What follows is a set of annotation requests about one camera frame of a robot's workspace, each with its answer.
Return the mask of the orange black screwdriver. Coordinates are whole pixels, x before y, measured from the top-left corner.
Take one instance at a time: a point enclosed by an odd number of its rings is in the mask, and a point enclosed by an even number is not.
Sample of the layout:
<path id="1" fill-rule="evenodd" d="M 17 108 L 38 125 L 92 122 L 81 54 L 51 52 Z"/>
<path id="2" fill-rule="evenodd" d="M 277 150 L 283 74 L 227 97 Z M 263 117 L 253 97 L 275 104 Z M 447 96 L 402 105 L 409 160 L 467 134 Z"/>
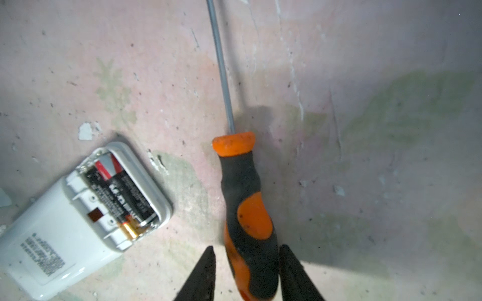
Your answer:
<path id="1" fill-rule="evenodd" d="M 212 141 L 222 168 L 226 204 L 225 249 L 237 289 L 244 300 L 272 300 L 278 288 L 277 237 L 264 205 L 255 168 L 253 132 L 236 132 L 215 5 L 207 1 L 228 134 Z"/>

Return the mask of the white remote control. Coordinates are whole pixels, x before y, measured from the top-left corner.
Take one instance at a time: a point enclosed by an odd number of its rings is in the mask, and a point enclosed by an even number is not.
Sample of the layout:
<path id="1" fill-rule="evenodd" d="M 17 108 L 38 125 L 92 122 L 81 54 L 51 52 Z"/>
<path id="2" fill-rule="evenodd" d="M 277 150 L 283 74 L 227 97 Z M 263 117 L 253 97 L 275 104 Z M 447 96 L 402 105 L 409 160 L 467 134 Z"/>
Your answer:
<path id="1" fill-rule="evenodd" d="M 128 238 L 84 177 L 108 153 L 115 155 L 157 214 L 136 240 Z M 61 177 L 6 230 L 1 236 L 1 269 L 31 298 L 50 300 L 165 226 L 172 214 L 171 203 L 132 149 L 111 142 Z"/>

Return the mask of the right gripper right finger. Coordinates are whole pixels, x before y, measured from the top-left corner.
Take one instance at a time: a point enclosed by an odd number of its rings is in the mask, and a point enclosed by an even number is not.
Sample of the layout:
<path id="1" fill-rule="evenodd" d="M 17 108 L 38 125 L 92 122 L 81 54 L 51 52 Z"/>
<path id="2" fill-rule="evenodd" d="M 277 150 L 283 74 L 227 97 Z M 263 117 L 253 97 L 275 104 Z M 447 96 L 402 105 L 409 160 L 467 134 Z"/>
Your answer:
<path id="1" fill-rule="evenodd" d="M 286 244 L 279 248 L 279 276 L 283 300 L 325 301 L 305 272 L 301 262 Z"/>

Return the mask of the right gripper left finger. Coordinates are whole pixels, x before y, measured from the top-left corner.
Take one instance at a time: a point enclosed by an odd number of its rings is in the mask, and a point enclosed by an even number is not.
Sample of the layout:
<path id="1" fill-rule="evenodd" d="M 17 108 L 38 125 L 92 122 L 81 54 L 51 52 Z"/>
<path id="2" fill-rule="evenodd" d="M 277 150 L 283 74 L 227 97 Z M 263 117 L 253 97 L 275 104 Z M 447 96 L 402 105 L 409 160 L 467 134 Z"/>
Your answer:
<path id="1" fill-rule="evenodd" d="M 216 256 L 212 246 L 205 249 L 174 301 L 213 301 Z"/>

